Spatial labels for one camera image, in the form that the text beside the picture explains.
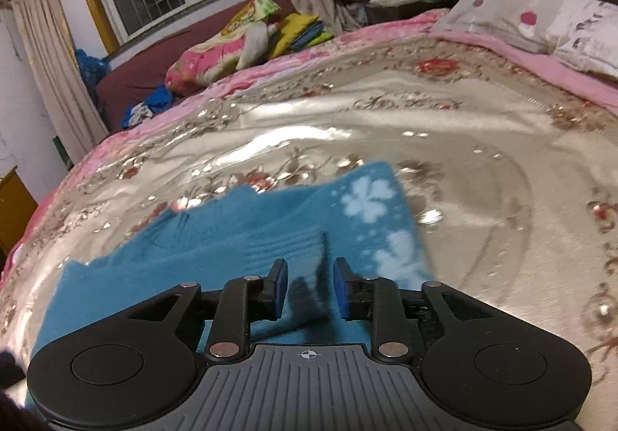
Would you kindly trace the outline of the blue crumpled cloth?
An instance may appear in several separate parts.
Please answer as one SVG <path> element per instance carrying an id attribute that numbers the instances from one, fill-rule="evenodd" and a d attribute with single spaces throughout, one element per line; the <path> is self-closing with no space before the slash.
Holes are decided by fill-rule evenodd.
<path id="1" fill-rule="evenodd" d="M 165 87 L 158 86 L 149 96 L 142 102 L 129 107 L 124 117 L 122 117 L 121 126 L 123 130 L 128 130 L 137 127 L 142 122 L 153 118 L 166 110 L 169 110 L 174 103 L 175 97 L 173 93 Z"/>

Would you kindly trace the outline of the teal knitted sweater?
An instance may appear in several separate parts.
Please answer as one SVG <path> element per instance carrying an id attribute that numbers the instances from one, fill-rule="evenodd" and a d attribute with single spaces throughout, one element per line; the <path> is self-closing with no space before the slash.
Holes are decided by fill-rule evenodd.
<path id="1" fill-rule="evenodd" d="M 280 258 L 289 283 L 283 313 L 253 325 L 253 340 L 365 343 L 368 328 L 338 313 L 332 270 L 340 257 L 359 275 L 406 289 L 430 279 L 403 189 L 386 163 L 318 185 L 264 193 L 237 186 L 198 207 L 165 210 L 114 251 L 66 264 L 37 345 L 183 282 L 216 290 L 234 278 L 265 275 Z"/>

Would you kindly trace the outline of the yellow folded cloth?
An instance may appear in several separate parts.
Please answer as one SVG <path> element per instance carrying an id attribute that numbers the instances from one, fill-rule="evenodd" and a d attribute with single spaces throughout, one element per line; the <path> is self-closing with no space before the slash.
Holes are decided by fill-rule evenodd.
<path id="1" fill-rule="evenodd" d="M 333 38 L 318 15 L 292 13 L 278 24 L 267 57 L 272 60 L 288 53 L 299 53 Z"/>

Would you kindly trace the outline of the maroon sofa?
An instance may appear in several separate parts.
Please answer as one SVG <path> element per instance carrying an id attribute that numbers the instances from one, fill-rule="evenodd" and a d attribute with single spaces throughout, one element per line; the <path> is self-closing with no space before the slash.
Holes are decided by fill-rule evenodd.
<path id="1" fill-rule="evenodd" d="M 165 85 L 166 73 L 187 49 L 215 37 L 247 3 L 237 3 L 173 32 L 113 68 L 96 86 L 110 133 L 122 131 L 130 107 Z"/>

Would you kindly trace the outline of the beige curtain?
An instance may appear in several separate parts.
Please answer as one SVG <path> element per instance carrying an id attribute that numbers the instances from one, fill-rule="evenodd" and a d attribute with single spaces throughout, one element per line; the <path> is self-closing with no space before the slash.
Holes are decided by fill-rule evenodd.
<path id="1" fill-rule="evenodd" d="M 80 162 L 108 130 L 78 69 L 60 0 L 10 0 L 43 103 L 72 162 Z"/>

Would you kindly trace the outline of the blue plastic bag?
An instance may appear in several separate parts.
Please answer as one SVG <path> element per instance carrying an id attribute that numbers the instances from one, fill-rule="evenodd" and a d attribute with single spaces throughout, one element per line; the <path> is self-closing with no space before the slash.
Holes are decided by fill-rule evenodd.
<path id="1" fill-rule="evenodd" d="M 109 73 L 109 63 L 90 56 L 83 49 L 75 49 L 75 60 L 88 93 L 92 98 L 96 98 L 96 86 Z"/>

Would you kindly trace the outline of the floral beige bedspread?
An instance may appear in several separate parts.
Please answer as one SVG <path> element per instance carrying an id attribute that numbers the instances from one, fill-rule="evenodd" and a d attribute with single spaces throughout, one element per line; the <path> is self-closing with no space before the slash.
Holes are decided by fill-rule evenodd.
<path id="1" fill-rule="evenodd" d="M 574 342 L 587 413 L 617 405 L 617 130 L 555 124 L 562 91 L 436 40 L 305 69 L 274 100 L 209 102 L 63 192 L 1 292 L 1 344 L 27 361 L 63 264 L 90 261 L 162 208 L 232 188 L 322 183 L 391 164 L 438 279 Z"/>

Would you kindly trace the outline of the pink bed sheet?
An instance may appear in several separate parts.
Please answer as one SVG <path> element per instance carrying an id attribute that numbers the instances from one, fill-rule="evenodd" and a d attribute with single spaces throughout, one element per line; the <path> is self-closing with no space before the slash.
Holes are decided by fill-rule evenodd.
<path id="1" fill-rule="evenodd" d="M 365 49 L 371 50 L 378 59 L 384 59 L 397 45 L 417 43 L 421 50 L 427 50 L 430 47 L 428 42 L 436 40 L 461 53 L 464 62 L 470 62 L 476 51 L 487 53 L 490 60 L 498 62 L 508 75 L 538 78 L 540 84 L 562 91 L 562 96 L 556 99 L 558 108 L 552 113 L 555 124 L 584 131 L 617 130 L 616 84 L 577 71 L 550 54 L 519 49 L 496 36 L 444 29 L 439 23 L 447 15 L 447 10 L 430 10 L 409 20 L 368 26 L 301 53 L 281 56 L 263 65 L 243 69 L 184 99 L 144 124 L 106 138 L 68 174 L 31 216 L 24 236 L 6 252 L 1 285 L 8 285 L 22 249 L 41 232 L 43 221 L 53 210 L 53 204 L 60 201 L 63 192 L 75 192 L 81 182 L 103 171 L 112 161 L 127 161 L 137 146 L 160 131 L 176 126 L 191 113 L 204 109 L 209 102 L 236 98 L 274 100 L 277 96 L 275 91 L 269 89 L 270 84 L 279 83 L 287 76 L 296 78 L 305 69 L 319 73 L 332 72 L 346 56 Z"/>

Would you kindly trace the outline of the floral white pillow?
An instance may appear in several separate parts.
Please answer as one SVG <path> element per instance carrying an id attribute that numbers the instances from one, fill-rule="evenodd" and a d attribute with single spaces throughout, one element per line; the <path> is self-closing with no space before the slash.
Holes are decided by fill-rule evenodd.
<path id="1" fill-rule="evenodd" d="M 617 6 L 601 0 L 460 0 L 437 35 L 486 35 L 617 81 Z"/>

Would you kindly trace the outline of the wooden side table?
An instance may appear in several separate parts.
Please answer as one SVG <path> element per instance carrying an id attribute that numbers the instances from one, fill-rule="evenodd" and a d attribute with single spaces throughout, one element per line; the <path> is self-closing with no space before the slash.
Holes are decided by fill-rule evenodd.
<path id="1" fill-rule="evenodd" d="M 27 224 L 38 208 L 14 166 L 0 183 L 0 243 L 1 252 L 8 256 L 20 241 Z"/>

